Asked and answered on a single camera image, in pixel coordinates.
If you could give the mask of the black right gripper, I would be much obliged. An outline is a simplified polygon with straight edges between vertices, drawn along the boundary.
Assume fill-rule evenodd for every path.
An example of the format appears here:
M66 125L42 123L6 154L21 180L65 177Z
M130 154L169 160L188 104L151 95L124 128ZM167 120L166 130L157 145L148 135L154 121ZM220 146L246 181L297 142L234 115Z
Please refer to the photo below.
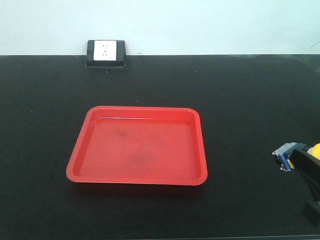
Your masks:
M301 149L293 150L290 161L310 188L315 202L307 202L304 217L315 227L320 227L320 160Z

